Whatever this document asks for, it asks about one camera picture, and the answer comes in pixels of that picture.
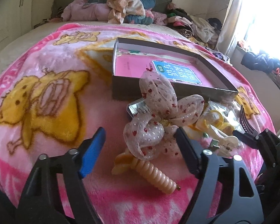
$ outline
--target polka dot bow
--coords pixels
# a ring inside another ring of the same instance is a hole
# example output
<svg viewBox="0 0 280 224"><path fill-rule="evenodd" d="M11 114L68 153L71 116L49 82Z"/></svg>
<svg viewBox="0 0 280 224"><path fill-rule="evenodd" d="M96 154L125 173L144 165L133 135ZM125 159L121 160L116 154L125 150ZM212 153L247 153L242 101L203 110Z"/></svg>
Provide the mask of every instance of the polka dot bow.
<svg viewBox="0 0 280 224"><path fill-rule="evenodd" d="M197 121L203 111L203 97L195 94L177 101L170 81L149 70L143 73L139 86L151 113L138 113L126 124L123 136L130 152L142 160L160 152L181 155L173 135L179 126Z"/></svg>

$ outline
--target pink book cover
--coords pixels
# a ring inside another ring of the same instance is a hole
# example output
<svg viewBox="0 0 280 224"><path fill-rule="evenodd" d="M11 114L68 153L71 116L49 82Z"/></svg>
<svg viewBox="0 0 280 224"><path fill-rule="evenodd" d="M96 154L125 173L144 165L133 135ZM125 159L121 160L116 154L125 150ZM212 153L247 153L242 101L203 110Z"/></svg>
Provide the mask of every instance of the pink book cover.
<svg viewBox="0 0 280 224"><path fill-rule="evenodd" d="M125 53L116 56L115 76L140 78L147 69L163 74L170 81L214 87L211 81L203 74L203 71L196 67L194 60L191 61L191 57L188 59L188 63L184 63L153 55Z"/></svg>

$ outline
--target fleece blanket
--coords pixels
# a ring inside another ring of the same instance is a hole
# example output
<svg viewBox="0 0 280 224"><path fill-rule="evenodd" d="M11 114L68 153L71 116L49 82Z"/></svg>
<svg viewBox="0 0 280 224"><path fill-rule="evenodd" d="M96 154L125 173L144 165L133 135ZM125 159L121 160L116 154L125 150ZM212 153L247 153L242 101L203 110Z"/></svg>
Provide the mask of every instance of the fleece blanket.
<svg viewBox="0 0 280 224"><path fill-rule="evenodd" d="M128 102L111 93L112 53L117 37L177 46L204 56L241 92L249 121L274 132L272 121L247 80L203 47L141 29L66 24L20 56L0 76L0 189L17 206L29 172L42 153L62 155L91 138L98 127L107 139L93 172L83 181L105 223L178 223L197 180L183 159L161 156L153 163L176 181L180 191L167 196L130 171L112 176L114 158L126 148L123 129L130 121ZM256 178L262 165L258 151L240 152ZM58 179L63 207L73 217L62 176ZM220 192L214 196L212 213Z"/></svg>

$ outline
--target pink clothing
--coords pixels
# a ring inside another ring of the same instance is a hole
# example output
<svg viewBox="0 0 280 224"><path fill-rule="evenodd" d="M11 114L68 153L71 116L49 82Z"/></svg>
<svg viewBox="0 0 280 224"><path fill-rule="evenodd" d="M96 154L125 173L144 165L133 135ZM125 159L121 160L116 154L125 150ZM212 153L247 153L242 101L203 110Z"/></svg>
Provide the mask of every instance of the pink clothing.
<svg viewBox="0 0 280 224"><path fill-rule="evenodd" d="M184 26L185 27L185 25L182 22L179 22L179 21L174 22L173 26L174 27L176 27L176 26Z"/></svg>
<svg viewBox="0 0 280 224"><path fill-rule="evenodd" d="M74 0L61 15L63 21L108 21L111 8L103 3L90 3L87 0Z"/></svg>
<svg viewBox="0 0 280 224"><path fill-rule="evenodd" d="M167 15L159 12L152 12L154 15L153 23L161 26L167 25Z"/></svg>
<svg viewBox="0 0 280 224"><path fill-rule="evenodd" d="M173 16L168 18L168 23L175 23L175 22L180 22L183 25L186 26L191 26L193 22L187 20L186 18L182 18L180 16Z"/></svg>

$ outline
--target screw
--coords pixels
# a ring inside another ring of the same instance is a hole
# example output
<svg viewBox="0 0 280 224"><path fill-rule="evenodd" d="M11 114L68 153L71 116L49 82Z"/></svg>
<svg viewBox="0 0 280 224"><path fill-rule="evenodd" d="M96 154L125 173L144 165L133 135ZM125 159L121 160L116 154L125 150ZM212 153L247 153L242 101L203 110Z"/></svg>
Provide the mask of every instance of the screw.
<svg viewBox="0 0 280 224"><path fill-rule="evenodd" d="M242 157L240 155L234 155L234 160L241 161Z"/></svg>
<svg viewBox="0 0 280 224"><path fill-rule="evenodd" d="M70 150L68 151L68 153L69 153L70 155L75 155L75 154L78 153L78 150L77 150L76 148L73 148L73 149L70 149Z"/></svg>
<svg viewBox="0 0 280 224"><path fill-rule="evenodd" d="M39 158L39 160L44 160L47 157L48 157L47 154L41 154L38 158Z"/></svg>
<svg viewBox="0 0 280 224"><path fill-rule="evenodd" d="M211 150L208 150L208 149L204 149L202 152L204 153L204 155L208 155L208 156L213 154L213 152Z"/></svg>

